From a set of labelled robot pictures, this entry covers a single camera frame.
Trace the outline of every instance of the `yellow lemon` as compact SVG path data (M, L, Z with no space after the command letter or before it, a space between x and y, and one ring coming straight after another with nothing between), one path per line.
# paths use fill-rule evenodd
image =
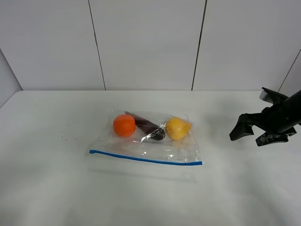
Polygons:
M166 123L166 133L173 140L181 140L191 129L191 124L180 118L173 117Z

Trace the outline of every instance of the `blue zipper seal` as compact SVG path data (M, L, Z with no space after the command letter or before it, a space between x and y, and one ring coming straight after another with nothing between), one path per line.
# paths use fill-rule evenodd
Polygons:
M142 159L142 158L136 158L131 156L125 156L121 154L113 154L108 152L102 152L97 150L90 150L90 154L99 153L99 154L105 154L121 159L131 159L136 161L146 161L146 162L152 162L152 163L159 163L159 164L166 164L166 165L177 165L177 166L197 166L197 165L203 165L202 161L193 161L193 162L174 162L174 161L157 161L157 160L150 160L150 159Z

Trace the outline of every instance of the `plastic bag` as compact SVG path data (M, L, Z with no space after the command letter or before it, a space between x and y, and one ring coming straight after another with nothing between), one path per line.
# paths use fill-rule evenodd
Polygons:
M114 120L124 114L135 120L135 131L128 137L118 136L114 130ZM89 152L161 164L202 165L192 129L190 121L166 113L112 111L106 128Z

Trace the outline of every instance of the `white wall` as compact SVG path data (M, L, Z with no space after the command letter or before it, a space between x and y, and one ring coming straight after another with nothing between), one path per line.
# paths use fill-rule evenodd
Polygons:
M107 89L191 90L205 0L90 0Z
M102 90L87 0L2 0L0 48L24 90Z
M299 53L296 61L284 81L280 93L291 96L301 90L301 54Z
M21 90L20 84L0 49L0 107L2 107L14 93Z
M194 90L278 90L301 47L300 0L208 0Z

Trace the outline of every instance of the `eggplant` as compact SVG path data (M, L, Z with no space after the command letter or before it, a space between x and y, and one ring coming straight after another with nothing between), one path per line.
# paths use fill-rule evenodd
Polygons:
M165 137L165 131L158 125L146 120L136 114L125 112L125 114L131 115L135 119L136 126L142 130L143 133L150 136L155 140L163 140Z

